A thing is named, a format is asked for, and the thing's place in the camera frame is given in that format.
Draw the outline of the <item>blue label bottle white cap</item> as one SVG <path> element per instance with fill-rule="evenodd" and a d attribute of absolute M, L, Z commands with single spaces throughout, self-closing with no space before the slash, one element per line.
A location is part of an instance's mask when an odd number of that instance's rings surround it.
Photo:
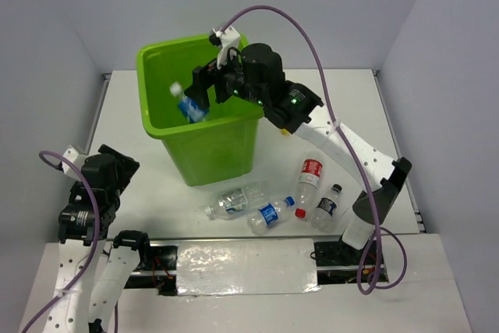
<path fill-rule="evenodd" d="M 170 86 L 170 92 L 178 100 L 177 106 L 180 112 L 190 123 L 199 123 L 206 120 L 207 112 L 203 111 L 195 101 L 184 94 L 182 86 L 178 82 L 174 82 Z"/>

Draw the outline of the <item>red label bottle red cap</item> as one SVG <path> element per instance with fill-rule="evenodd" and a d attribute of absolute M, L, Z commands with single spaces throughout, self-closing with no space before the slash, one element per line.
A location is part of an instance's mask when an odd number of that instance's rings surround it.
<path fill-rule="evenodd" d="M 318 151 L 308 152 L 301 164 L 294 195 L 295 216 L 306 220 L 308 210 L 313 206 L 320 185 L 323 158 Z"/>

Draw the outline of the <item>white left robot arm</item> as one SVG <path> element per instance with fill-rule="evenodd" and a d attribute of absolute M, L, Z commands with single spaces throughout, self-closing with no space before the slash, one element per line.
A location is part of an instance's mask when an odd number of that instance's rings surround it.
<path fill-rule="evenodd" d="M 153 259 L 145 232 L 123 230 L 108 239 L 140 164 L 105 144 L 93 155 L 70 147 L 58 160 L 58 170 L 75 182 L 58 216 L 58 274 L 42 310 L 44 331 L 107 332 L 117 326 L 115 311 L 132 271 Z"/>

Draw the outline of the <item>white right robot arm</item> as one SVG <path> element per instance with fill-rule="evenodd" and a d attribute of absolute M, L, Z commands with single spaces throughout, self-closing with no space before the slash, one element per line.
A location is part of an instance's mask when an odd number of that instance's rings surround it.
<path fill-rule="evenodd" d="M 411 162 L 383 154 L 334 120 L 317 94 L 286 79 L 281 56 L 270 46 L 250 44 L 241 51 L 226 48 L 220 55 L 225 63 L 212 60 L 193 70 L 193 82 L 185 95 L 203 110 L 210 107 L 210 88 L 219 104 L 238 97 L 259 105 L 277 128 L 310 142 L 346 170 L 363 190 L 352 205 L 353 216 L 338 248 L 344 262 L 356 264 L 366 254 L 375 225 L 384 222 L 398 198 Z"/>

